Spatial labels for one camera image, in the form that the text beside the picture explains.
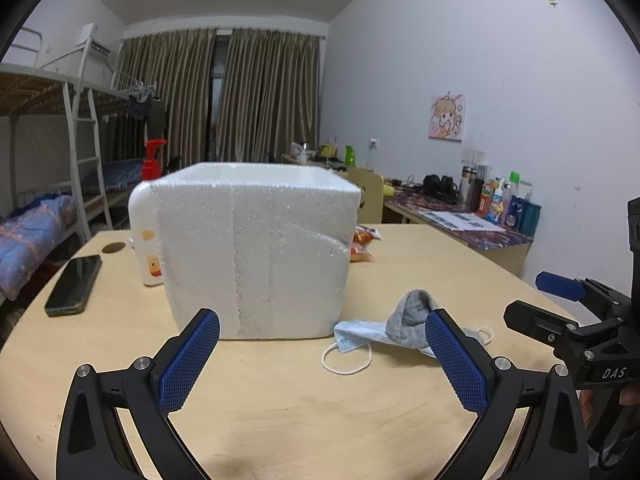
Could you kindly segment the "person right hand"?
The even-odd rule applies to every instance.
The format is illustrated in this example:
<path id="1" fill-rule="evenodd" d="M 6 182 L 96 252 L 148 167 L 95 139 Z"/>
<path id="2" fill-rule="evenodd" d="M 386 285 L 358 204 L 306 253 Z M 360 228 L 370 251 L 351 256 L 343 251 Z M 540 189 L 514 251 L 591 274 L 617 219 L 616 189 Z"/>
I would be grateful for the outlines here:
<path id="1" fill-rule="evenodd" d="M 592 448 L 622 445 L 639 437 L 639 383 L 579 393 L 587 439 Z"/>

